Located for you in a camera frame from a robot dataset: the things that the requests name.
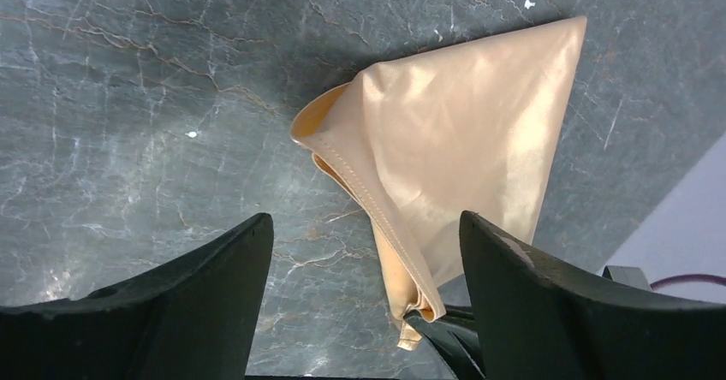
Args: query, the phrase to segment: fabric fold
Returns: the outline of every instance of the fabric fold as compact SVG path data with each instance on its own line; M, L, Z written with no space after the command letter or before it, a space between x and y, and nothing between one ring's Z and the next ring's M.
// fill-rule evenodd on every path
M399 346L444 315L475 211L532 242L580 58L584 17L380 62L313 100L291 137L371 218Z

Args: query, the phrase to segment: folded cloth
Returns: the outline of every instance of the folded cloth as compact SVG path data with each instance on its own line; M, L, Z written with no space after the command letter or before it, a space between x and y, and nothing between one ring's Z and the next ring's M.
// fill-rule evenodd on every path
M463 272L462 211L532 243L585 26L375 63L295 118L292 139L371 218L400 347L420 340L404 314L445 313L437 288Z

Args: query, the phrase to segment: dark stone table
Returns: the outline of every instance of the dark stone table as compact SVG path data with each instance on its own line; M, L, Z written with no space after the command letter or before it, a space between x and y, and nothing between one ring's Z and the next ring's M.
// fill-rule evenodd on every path
M366 216L289 124L373 62L574 15L535 246L596 270L726 129L722 0L0 0L0 304L82 297L267 211L249 373L448 377L395 348Z

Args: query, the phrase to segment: tan leather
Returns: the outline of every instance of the tan leather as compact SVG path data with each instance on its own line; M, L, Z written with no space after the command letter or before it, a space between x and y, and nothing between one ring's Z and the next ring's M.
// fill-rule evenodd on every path
M445 310L462 211L532 242L584 17L380 62L313 100L291 136L371 218L391 314Z

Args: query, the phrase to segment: beige fabric bag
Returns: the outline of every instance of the beige fabric bag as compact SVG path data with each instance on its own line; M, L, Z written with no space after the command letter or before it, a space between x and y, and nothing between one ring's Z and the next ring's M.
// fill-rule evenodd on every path
M371 218L399 346L462 272L464 210L532 242L580 58L584 17L363 70L313 100L291 136Z

